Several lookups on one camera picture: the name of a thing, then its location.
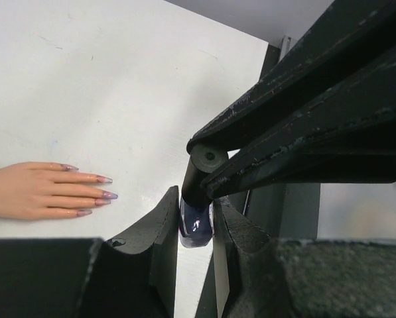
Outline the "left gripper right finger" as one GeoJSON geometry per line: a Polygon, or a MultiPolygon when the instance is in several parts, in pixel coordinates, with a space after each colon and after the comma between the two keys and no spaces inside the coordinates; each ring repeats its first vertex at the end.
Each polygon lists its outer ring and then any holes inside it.
{"type": "Polygon", "coordinates": [[[396,317],[396,240],[270,237],[216,200],[220,317],[396,317]]]}

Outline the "black nail polish cap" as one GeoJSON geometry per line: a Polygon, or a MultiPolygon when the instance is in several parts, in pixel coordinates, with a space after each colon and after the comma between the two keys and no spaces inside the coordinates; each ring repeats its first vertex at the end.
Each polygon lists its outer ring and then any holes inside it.
{"type": "Polygon", "coordinates": [[[193,147],[182,185],[182,198],[189,206],[205,208],[212,200],[202,182],[229,159],[228,153],[207,144],[193,147]]]}

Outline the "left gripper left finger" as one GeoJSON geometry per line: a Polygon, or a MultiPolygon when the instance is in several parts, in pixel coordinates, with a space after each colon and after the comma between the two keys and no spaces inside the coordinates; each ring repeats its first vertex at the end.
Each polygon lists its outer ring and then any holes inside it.
{"type": "Polygon", "coordinates": [[[0,239],[0,317],[172,317],[178,188],[109,240],[0,239]]]}

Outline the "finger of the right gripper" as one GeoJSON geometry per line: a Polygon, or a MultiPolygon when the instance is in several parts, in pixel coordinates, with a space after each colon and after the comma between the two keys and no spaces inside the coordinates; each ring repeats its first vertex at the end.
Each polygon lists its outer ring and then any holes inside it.
{"type": "Polygon", "coordinates": [[[279,183],[396,182],[396,46],[270,128],[203,180],[225,195],[279,183]]]}
{"type": "Polygon", "coordinates": [[[285,57],[188,142],[247,146],[396,45],[396,1],[334,1],[285,57]]]}

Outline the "purple nail polish bottle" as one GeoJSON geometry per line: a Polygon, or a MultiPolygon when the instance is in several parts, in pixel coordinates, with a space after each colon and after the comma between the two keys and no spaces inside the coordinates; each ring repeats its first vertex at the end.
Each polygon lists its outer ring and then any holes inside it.
{"type": "Polygon", "coordinates": [[[213,203],[205,208],[195,208],[181,198],[178,229],[183,247],[206,246],[214,235],[213,203]]]}

